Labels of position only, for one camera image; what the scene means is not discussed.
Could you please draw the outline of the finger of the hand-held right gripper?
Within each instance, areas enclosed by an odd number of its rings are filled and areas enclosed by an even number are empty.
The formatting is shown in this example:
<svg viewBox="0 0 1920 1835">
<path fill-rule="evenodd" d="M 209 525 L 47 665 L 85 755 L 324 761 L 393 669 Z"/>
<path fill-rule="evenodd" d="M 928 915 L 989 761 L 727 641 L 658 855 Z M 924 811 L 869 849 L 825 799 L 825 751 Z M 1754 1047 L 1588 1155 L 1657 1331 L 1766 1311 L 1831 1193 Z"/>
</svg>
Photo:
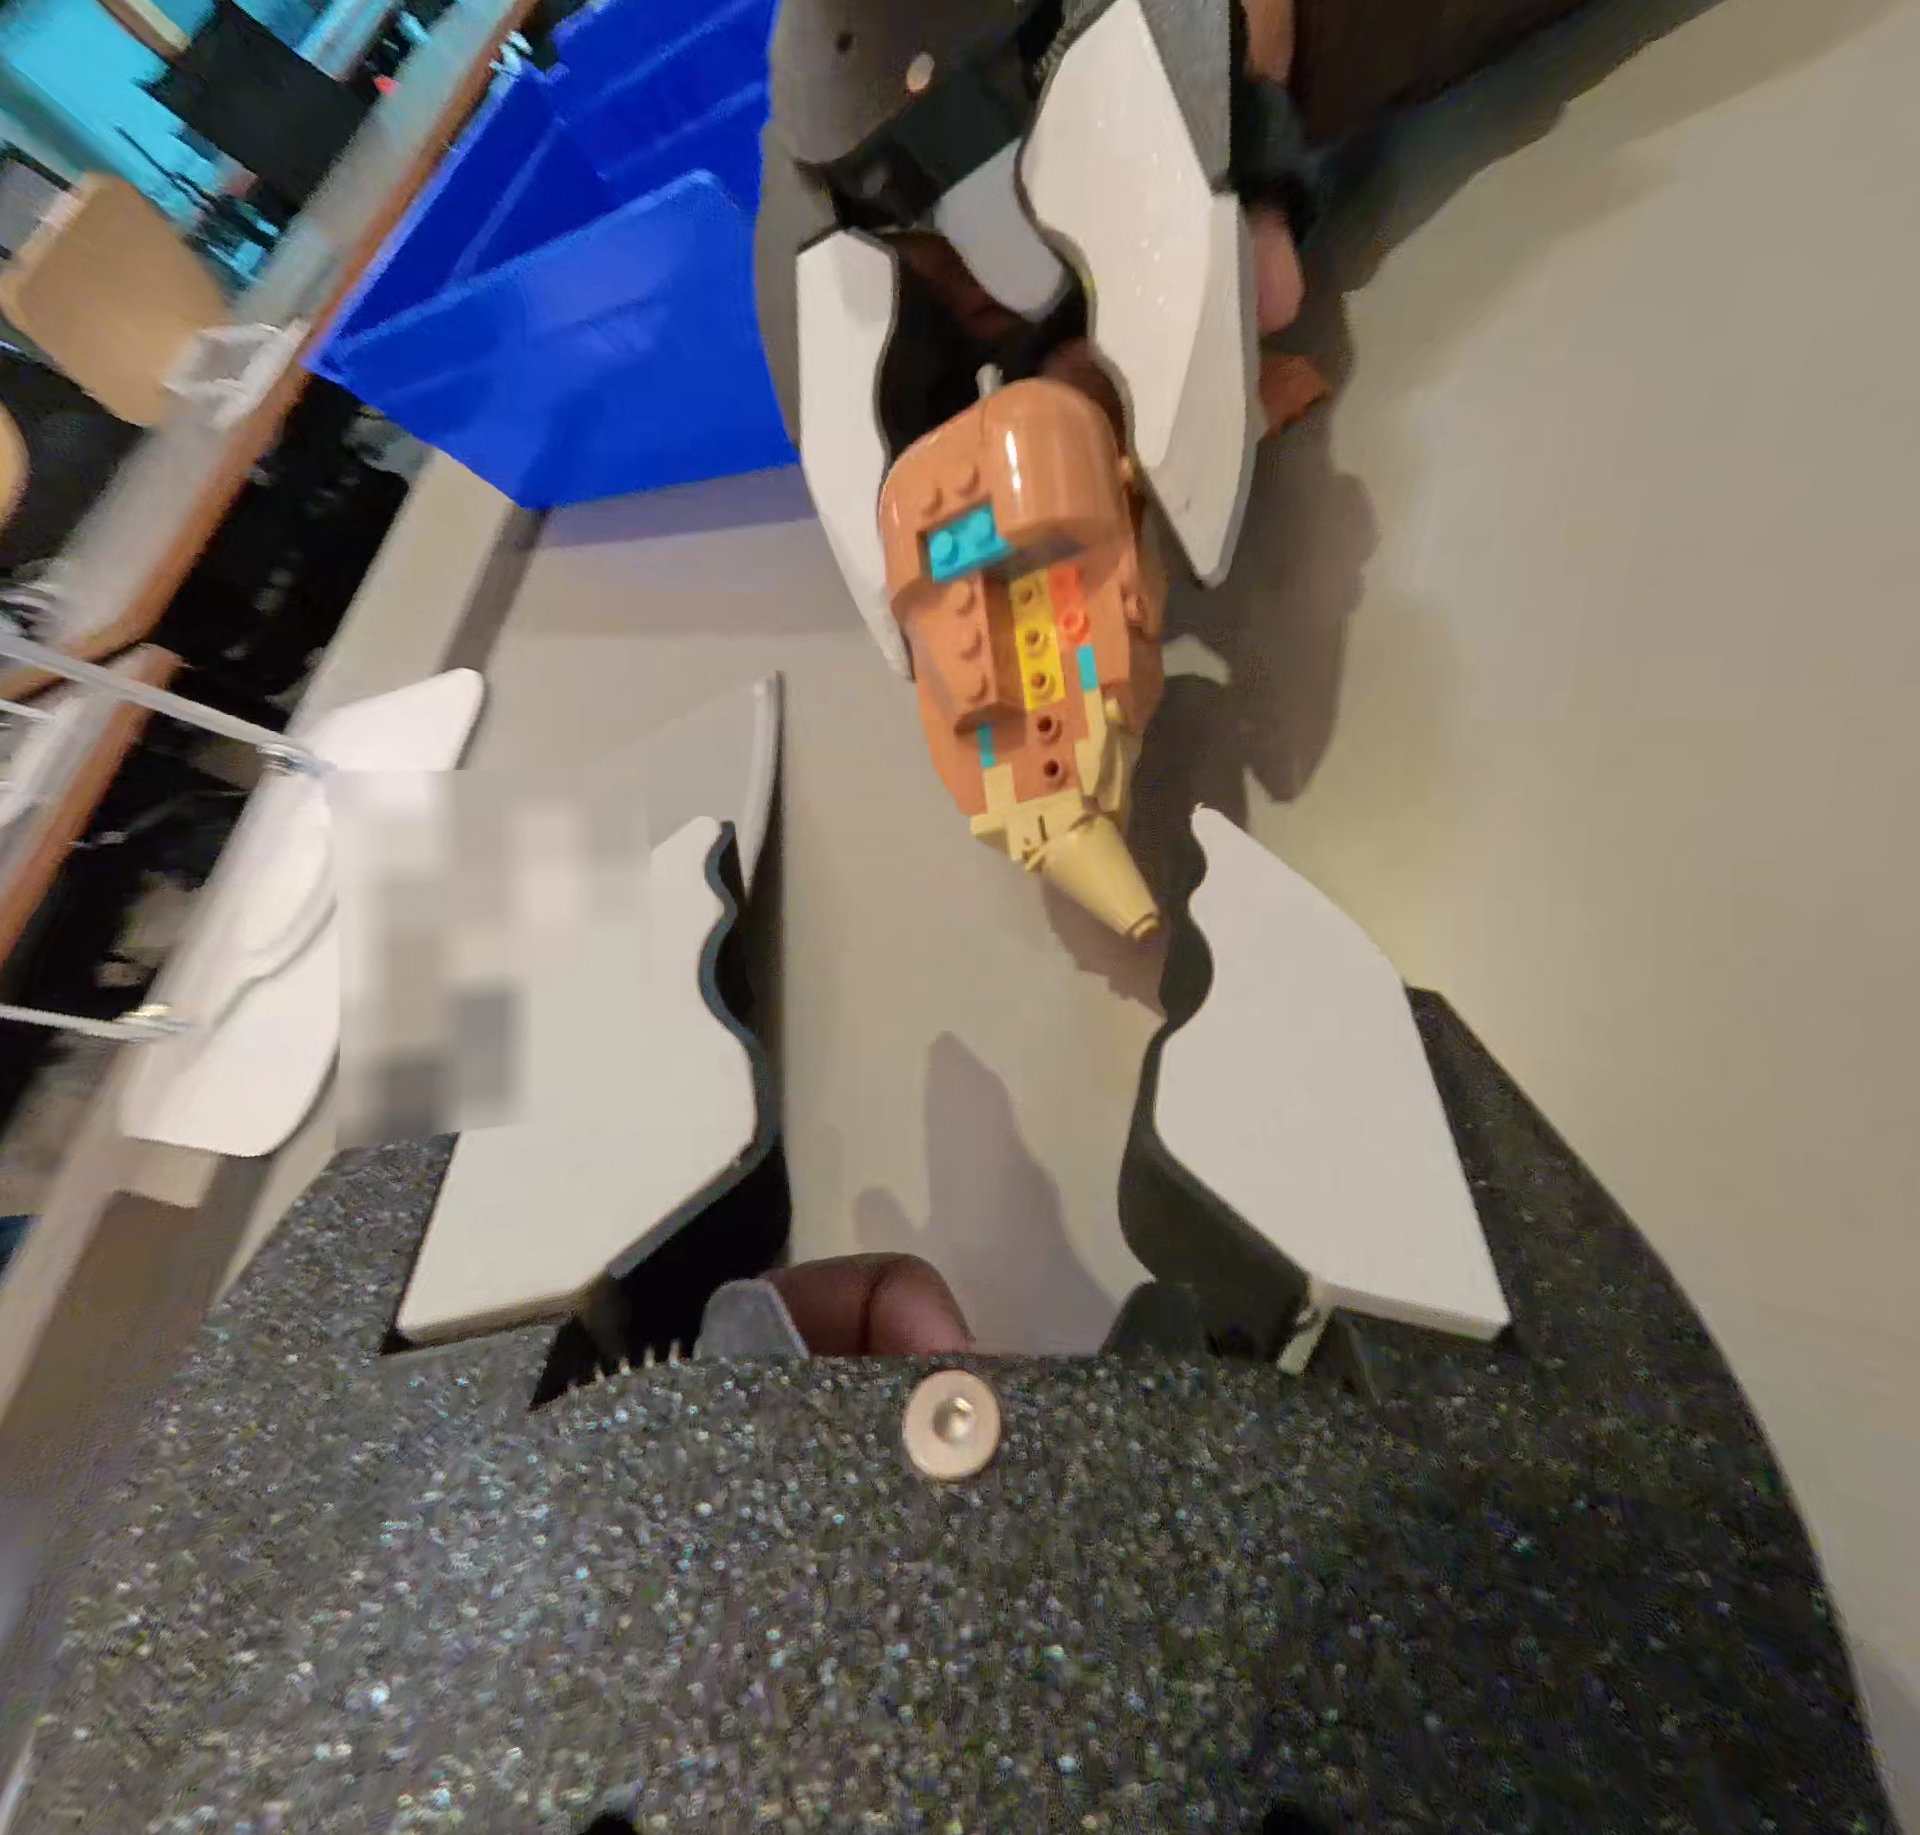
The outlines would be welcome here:
<svg viewBox="0 0 1920 1835">
<path fill-rule="evenodd" d="M 856 229 L 795 255 L 795 375 L 797 455 L 820 527 L 882 659 L 907 679 L 877 519 L 894 457 L 877 399 L 899 313 L 897 261 L 890 245 Z"/>
<path fill-rule="evenodd" d="M 1021 203 L 1081 283 L 1133 469 L 1214 587 L 1236 559 L 1263 423 L 1254 243 L 1142 0 L 1110 0 L 1072 39 L 1030 127 Z"/>
</svg>

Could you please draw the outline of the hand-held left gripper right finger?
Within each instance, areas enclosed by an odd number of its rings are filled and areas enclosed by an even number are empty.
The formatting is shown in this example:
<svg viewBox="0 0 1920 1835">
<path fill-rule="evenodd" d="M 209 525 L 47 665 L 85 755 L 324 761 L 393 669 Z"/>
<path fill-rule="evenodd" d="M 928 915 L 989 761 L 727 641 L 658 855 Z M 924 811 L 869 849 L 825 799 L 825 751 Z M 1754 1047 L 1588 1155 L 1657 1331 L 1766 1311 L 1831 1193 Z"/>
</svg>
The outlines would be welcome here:
<svg viewBox="0 0 1920 1835">
<path fill-rule="evenodd" d="M 1226 813 L 1193 807 L 1186 845 L 1124 1243 L 1208 1351 L 1302 1369 L 1338 1313 L 1495 1343 L 1512 1307 L 1401 977 Z"/>
</svg>

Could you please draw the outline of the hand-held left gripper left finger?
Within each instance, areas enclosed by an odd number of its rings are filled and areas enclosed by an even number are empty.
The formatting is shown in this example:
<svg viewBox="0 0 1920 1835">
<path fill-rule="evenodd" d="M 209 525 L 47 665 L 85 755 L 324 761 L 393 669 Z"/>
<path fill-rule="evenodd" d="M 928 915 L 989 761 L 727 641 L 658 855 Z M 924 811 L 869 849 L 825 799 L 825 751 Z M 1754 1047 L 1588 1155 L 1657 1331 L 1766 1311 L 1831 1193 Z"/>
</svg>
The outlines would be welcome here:
<svg viewBox="0 0 1920 1835">
<path fill-rule="evenodd" d="M 636 1271 L 775 1147 L 778 1091 L 738 1003 L 738 833 L 693 815 L 538 943 L 512 1101 L 446 1161 L 393 1329 L 441 1345 L 559 1321 Z"/>
</svg>

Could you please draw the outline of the brown toy brick model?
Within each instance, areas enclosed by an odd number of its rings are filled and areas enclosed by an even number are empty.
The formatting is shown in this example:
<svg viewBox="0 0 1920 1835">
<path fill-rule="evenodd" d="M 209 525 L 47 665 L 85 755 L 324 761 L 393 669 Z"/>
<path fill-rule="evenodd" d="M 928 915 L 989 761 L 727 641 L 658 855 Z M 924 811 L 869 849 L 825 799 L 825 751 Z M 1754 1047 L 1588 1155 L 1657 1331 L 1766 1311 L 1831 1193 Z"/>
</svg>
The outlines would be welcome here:
<svg viewBox="0 0 1920 1835">
<path fill-rule="evenodd" d="M 1167 569 L 1131 475 L 1087 393 L 1032 377 L 899 455 L 875 515 L 929 765 L 971 837 L 1142 941 L 1160 907 L 1125 823 Z"/>
</svg>

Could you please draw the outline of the grey desk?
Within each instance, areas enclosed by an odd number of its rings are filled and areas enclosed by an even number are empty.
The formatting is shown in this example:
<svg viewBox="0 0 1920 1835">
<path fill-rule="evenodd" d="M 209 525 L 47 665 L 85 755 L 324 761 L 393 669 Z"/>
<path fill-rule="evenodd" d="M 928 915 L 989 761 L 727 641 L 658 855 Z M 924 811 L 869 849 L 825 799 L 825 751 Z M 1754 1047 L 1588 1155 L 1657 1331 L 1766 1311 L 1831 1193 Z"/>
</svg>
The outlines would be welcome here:
<svg viewBox="0 0 1920 1835">
<path fill-rule="evenodd" d="M 441 1141 L 98 1117 L 4 1295 L 66 1469 L 13 1831 L 1916 1825 L 1916 0 L 1598 0 L 1381 127 L 1229 575 L 1170 601 L 1148 875 L 1281 861 L 1419 999 L 1516 1313 L 1381 1403 L 1091 1357 L 1170 941 L 966 839 L 793 467 L 559 509 L 443 461 L 305 711 L 480 667 L 469 761 L 783 679 L 753 879 L 797 1257 L 925 1363 L 383 1353 Z"/>
</svg>

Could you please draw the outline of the background wooden-edged desk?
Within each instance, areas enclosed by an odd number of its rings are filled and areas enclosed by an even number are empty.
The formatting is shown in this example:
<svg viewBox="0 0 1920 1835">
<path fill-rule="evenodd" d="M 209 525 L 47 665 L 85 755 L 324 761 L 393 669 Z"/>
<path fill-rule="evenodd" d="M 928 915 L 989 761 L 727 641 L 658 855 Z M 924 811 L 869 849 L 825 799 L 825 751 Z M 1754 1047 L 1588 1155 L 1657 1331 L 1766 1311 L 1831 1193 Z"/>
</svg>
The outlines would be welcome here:
<svg viewBox="0 0 1920 1835">
<path fill-rule="evenodd" d="M 476 109 L 495 51 L 536 0 L 462 0 L 402 63 L 396 87 L 325 167 L 268 265 L 170 379 L 168 419 L 107 483 L 44 569 L 4 579 L 4 621 L 100 661 L 144 641 L 299 403 L 318 341 Z M 50 673 L 4 659 L 4 695 Z"/>
</svg>

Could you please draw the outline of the person's left hand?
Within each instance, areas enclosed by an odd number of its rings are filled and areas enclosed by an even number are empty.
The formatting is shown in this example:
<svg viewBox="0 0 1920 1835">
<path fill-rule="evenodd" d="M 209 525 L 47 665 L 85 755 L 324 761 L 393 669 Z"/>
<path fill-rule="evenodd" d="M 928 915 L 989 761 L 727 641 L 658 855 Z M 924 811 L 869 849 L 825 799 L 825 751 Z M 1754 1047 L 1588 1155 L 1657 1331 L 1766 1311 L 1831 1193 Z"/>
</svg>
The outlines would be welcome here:
<svg viewBox="0 0 1920 1835">
<path fill-rule="evenodd" d="M 907 1253 L 854 1253 L 767 1273 L 804 1347 L 823 1359 L 971 1353 L 944 1275 Z"/>
</svg>

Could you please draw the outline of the clear stand with white base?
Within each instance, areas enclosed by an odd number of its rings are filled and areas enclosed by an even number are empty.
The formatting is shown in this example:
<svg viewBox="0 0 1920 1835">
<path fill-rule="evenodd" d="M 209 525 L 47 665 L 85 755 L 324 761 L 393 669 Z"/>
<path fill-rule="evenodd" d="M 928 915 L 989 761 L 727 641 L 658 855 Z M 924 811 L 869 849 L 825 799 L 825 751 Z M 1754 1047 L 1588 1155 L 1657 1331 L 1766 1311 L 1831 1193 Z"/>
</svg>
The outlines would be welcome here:
<svg viewBox="0 0 1920 1835">
<path fill-rule="evenodd" d="M 363 773 L 453 769 L 484 705 L 469 667 L 324 713 L 308 739 L 31 641 L 4 621 L 5 661 L 104 705 L 241 743 L 265 765 L 157 987 L 100 1019 L 4 1003 L 8 1027 L 127 1045 L 122 1135 L 233 1159 L 273 1153 L 332 1075 L 343 1031 L 336 807 Z"/>
</svg>

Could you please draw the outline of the tan wooden chair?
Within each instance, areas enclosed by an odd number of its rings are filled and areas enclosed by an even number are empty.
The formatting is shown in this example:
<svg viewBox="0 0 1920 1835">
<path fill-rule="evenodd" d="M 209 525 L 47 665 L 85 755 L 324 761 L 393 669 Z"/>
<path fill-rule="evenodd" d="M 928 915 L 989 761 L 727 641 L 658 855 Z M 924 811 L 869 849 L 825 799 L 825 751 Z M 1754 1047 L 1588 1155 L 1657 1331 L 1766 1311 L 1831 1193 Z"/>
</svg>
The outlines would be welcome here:
<svg viewBox="0 0 1920 1835">
<path fill-rule="evenodd" d="M 168 383 L 227 295 L 127 181 L 85 173 L 1 271 L 1 311 L 66 379 L 120 421 L 162 425 Z"/>
</svg>

